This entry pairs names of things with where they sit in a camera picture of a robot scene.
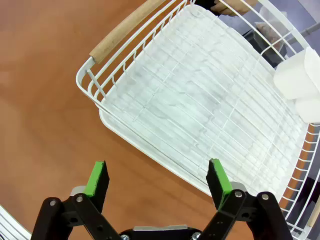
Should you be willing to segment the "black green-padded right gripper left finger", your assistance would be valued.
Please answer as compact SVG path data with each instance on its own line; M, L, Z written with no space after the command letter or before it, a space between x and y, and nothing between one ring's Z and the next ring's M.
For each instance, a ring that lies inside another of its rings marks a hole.
M93 240L120 240L121 236L102 215L109 185L105 161L94 164L82 192L62 201L46 198L39 210L32 240L67 240L74 227L83 226Z

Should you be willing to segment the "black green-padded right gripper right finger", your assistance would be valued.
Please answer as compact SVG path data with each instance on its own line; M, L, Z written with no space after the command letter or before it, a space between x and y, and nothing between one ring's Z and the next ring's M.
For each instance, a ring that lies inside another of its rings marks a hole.
M217 158L208 164L207 184L216 213L195 240L225 240L236 222L245 222L255 240L292 240L288 224L273 193L256 196L234 188Z

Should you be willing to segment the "person's left hand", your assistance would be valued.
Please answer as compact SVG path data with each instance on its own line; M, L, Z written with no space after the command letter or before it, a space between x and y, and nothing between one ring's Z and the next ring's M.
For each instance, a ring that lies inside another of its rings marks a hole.
M240 0L215 0L210 10L218 15L234 17L236 13L243 16L251 9Z

